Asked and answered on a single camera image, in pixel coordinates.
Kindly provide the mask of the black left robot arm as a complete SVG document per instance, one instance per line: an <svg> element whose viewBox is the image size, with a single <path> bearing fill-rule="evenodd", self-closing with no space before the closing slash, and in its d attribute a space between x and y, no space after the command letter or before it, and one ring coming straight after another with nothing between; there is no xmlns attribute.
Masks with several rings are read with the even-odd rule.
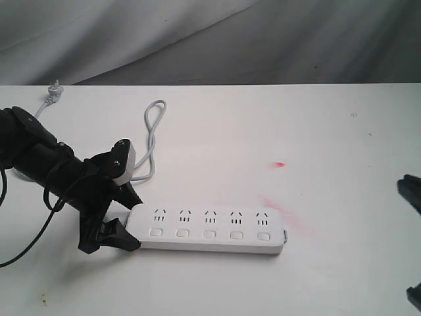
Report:
<svg viewBox="0 0 421 316"><path fill-rule="evenodd" d="M29 112L1 110L1 165L16 169L43 187L43 200L54 213L69 204L80 213L79 250L101 246L134 251L140 241L118 220L104 220L112 201L132 209L142 201L131 185L136 153L130 140L110 151L79 160Z"/></svg>

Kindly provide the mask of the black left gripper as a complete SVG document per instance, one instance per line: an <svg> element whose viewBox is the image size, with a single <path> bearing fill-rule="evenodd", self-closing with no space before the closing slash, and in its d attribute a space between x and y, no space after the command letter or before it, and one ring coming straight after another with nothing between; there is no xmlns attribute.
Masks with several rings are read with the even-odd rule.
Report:
<svg viewBox="0 0 421 316"><path fill-rule="evenodd" d="M77 164L77 209L80 212L80 239L78 249L93 253L101 246L135 251L141 242L132 236L118 218L109 222L104 217L111 201L127 209L142 204L130 182L117 186L109 168L112 155L100 153Z"/></svg>

